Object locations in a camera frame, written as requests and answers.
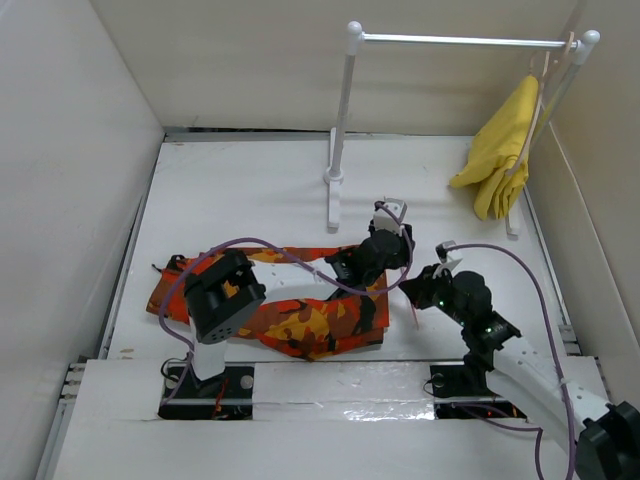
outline white towel rack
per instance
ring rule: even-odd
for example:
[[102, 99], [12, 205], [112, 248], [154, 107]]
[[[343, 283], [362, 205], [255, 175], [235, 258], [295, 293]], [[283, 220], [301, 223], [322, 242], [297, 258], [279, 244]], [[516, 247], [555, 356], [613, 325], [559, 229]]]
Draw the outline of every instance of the white towel rack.
[[[340, 94], [340, 107], [338, 108], [338, 120], [336, 127], [331, 129], [331, 143], [329, 147], [329, 168], [324, 174], [324, 180], [329, 186], [328, 218], [329, 229], [337, 229], [340, 226], [340, 193], [344, 173], [341, 168], [342, 149], [347, 128], [347, 115], [349, 112], [349, 96], [353, 83], [353, 70], [356, 62], [356, 54], [361, 43], [370, 44], [400, 44], [400, 45], [448, 45], [448, 46], [475, 46], [487, 48], [518, 48], [542, 51], [563, 51], [566, 42], [558, 40], [519, 40], [509, 38], [472, 38], [472, 37], [439, 37], [432, 35], [389, 35], [365, 33], [358, 22], [350, 22], [347, 26], [348, 43], [347, 54], [344, 62], [344, 74], [342, 77], [342, 91]], [[585, 63], [593, 47], [600, 41], [600, 33], [596, 30], [587, 31], [580, 40], [572, 42], [569, 52], [572, 53], [572, 61], [549, 104], [538, 119], [531, 146], [540, 137], [540, 133], [547, 126], [560, 101], [567, 92], [571, 82], [575, 78], [580, 67]], [[520, 230], [518, 208], [512, 208], [513, 215], [507, 216], [507, 232], [517, 235]]]

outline purple cable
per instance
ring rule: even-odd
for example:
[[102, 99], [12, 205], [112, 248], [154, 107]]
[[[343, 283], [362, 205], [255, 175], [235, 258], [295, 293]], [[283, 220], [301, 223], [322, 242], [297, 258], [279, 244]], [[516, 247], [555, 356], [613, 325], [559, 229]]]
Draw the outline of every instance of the purple cable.
[[489, 423], [494, 427], [502, 428], [503, 430], [509, 430], [512, 432], [537, 432], [540, 430], [540, 428], [538, 427], [512, 427], [511, 425], [503, 425], [502, 423], [496, 423], [489, 418], [481, 417], [480, 415], [477, 415], [469, 410], [469, 408], [482, 408], [483, 410], [495, 413], [496, 415], [500, 415], [504, 418], [513, 418], [504, 413], [502, 410], [490, 405], [483, 405], [481, 403], [453, 403], [451, 406], [461, 409], [463, 412], [465, 412], [467, 415], [471, 415], [473, 418], [477, 418], [478, 420], [482, 420], [483, 422]]
[[[488, 248], [490, 250], [497, 250], [498, 252], [502, 252], [512, 259], [514, 259], [529, 275], [531, 281], [533, 282], [536, 292], [538, 292], [538, 297], [540, 298], [540, 305], [542, 307], [542, 316], [544, 318], [544, 325], [547, 330], [547, 337], [549, 339], [549, 347], [551, 349], [551, 356], [553, 357], [553, 363], [555, 364], [556, 371], [558, 373], [558, 379], [560, 381], [560, 388], [562, 390], [562, 399], [564, 400], [564, 406], [567, 411], [567, 426], [569, 429], [569, 465], [567, 467], [567, 476], [566, 480], [573, 479], [573, 473], [575, 472], [576, 467], [576, 433], [575, 433], [575, 421], [573, 418], [573, 406], [571, 405], [571, 398], [569, 397], [569, 390], [564, 383], [564, 373], [562, 371], [562, 366], [560, 365], [560, 358], [558, 357], [558, 350], [556, 349], [556, 344], [553, 341], [553, 331], [551, 328], [551, 321], [549, 320], [549, 313], [547, 312], [547, 304], [544, 300], [544, 295], [542, 293], [542, 288], [540, 287], [540, 283], [536, 279], [536, 276], [533, 274], [531, 269], [528, 267], [524, 261], [518, 257], [515, 253], [507, 250], [506, 248], [499, 247], [497, 245], [491, 245], [488, 243], [468, 243], [465, 245], [455, 245], [453, 247], [449, 247], [447, 251], [453, 250], [463, 250], [466, 248]], [[540, 444], [542, 442], [542, 433], [538, 433], [538, 438], [536, 438], [536, 471], [538, 472], [538, 476], [541, 480], [544, 477], [541, 476], [542, 469], [540, 466]]]
[[[400, 221], [400, 219], [391, 210], [389, 210], [387, 207], [385, 207], [382, 202], [376, 202], [375, 206], [377, 208], [380, 208], [384, 212], [386, 212], [387, 215], [389, 215], [398, 226], [402, 227], [402, 222]], [[325, 275], [324, 273], [317, 271], [311, 265], [309, 265], [308, 263], [306, 263], [304, 260], [300, 259], [299, 257], [296, 257], [292, 253], [289, 253], [289, 252], [287, 252], [286, 250], [284, 250], [284, 249], [282, 249], [280, 247], [276, 247], [272, 243], [269, 243], [269, 242], [267, 242], [265, 240], [261, 240], [259, 238], [254, 238], [254, 237], [244, 237], [244, 238], [236, 238], [234, 240], [228, 240], [228, 241], [226, 241], [224, 243], [221, 243], [220, 245], [218, 245], [216, 247], [211, 248], [208, 252], [203, 253], [202, 255], [200, 255], [193, 263], [191, 263], [191, 265], [189, 265], [187, 268], [185, 268], [184, 271], [177, 278], [177, 280], [175, 282], [173, 282], [173, 285], [171, 285], [171, 287], [169, 288], [169, 291], [167, 292], [167, 294], [162, 299], [162, 303], [160, 304], [160, 310], [158, 311], [158, 322], [160, 323], [160, 328], [162, 328], [167, 334], [171, 335], [173, 338], [176, 338], [176, 339], [180, 340], [181, 342], [186, 344], [187, 347], [189, 347], [189, 353], [187, 354], [187, 358], [185, 360], [184, 370], [180, 374], [180, 378], [178, 379], [178, 382], [176, 383], [176, 386], [173, 387], [173, 390], [171, 391], [171, 394], [169, 394], [169, 396], [167, 398], [165, 398], [162, 402], [160, 402], [160, 406], [164, 406], [168, 402], [173, 400], [173, 398], [178, 393], [178, 390], [180, 389], [180, 386], [182, 385], [182, 383], [184, 382], [185, 378], [187, 377], [187, 371], [191, 368], [191, 363], [193, 362], [193, 355], [194, 355], [194, 349], [195, 349], [195, 346], [194, 346], [194, 344], [193, 344], [193, 342], [191, 340], [189, 340], [188, 338], [180, 335], [177, 332], [174, 332], [173, 330], [171, 330], [169, 328], [169, 326], [167, 325], [167, 322], [165, 320], [165, 314], [166, 314], [166, 311], [167, 311], [167, 307], [169, 306], [169, 302], [171, 301], [171, 299], [173, 298], [175, 293], [178, 291], [180, 286], [187, 279], [187, 277], [205, 259], [207, 259], [209, 257], [212, 257], [213, 255], [215, 255], [219, 251], [221, 251], [221, 250], [223, 250], [225, 248], [229, 248], [229, 247], [234, 246], [234, 245], [238, 245], [238, 244], [241, 244], [241, 243], [257, 243], [258, 245], [262, 245], [262, 246], [267, 247], [267, 248], [269, 248], [269, 249], [271, 249], [271, 250], [273, 250], [275, 252], [278, 252], [278, 253], [282, 254], [284, 257], [288, 258], [291, 262], [300, 265], [302, 268], [304, 268], [308, 272], [310, 272], [310, 273], [312, 273], [314, 275], [317, 275], [318, 277], [323, 279], [325, 282], [330, 283], [331, 285], [334, 285], [337, 288], [340, 288], [340, 289], [344, 290], [347, 293], [351, 293], [352, 295], [360, 295], [360, 296], [370, 297], [370, 296], [382, 295], [384, 293], [390, 292], [391, 290], [396, 288], [398, 285], [400, 285], [400, 283], [403, 282], [407, 278], [407, 275], [409, 275], [409, 271], [411, 270], [411, 265], [413, 264], [413, 244], [411, 242], [411, 238], [409, 237], [409, 234], [407, 233], [406, 229], [401, 228], [401, 230], [402, 230], [402, 236], [404, 237], [404, 239], [407, 242], [407, 245], [409, 246], [409, 262], [407, 264], [407, 267], [400, 274], [400, 278], [398, 278], [398, 280], [393, 285], [388, 286], [386, 288], [383, 288], [382, 290], [372, 290], [372, 291], [356, 290], [355, 288], [351, 288], [351, 287], [348, 287], [347, 285], [343, 285], [342, 283], [340, 283], [337, 280], [329, 277], [328, 275]]]

